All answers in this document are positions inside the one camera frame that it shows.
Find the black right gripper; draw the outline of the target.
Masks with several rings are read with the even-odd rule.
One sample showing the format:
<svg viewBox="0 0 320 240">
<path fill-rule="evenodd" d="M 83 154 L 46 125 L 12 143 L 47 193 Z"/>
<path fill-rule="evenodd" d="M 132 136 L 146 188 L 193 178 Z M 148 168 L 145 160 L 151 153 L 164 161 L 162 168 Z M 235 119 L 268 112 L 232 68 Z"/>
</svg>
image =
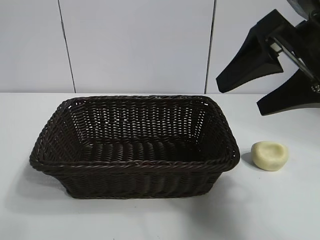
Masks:
<svg viewBox="0 0 320 240">
<path fill-rule="evenodd" d="M 262 116 L 320 107 L 320 93 L 314 91 L 320 88 L 320 2 L 288 3 L 304 21 L 294 27 L 278 10 L 272 10 L 250 28 L 237 54 L 216 77 L 218 90 L 226 93 L 252 80 L 283 73 L 278 60 L 283 52 L 299 70 L 256 103 Z"/>
</svg>

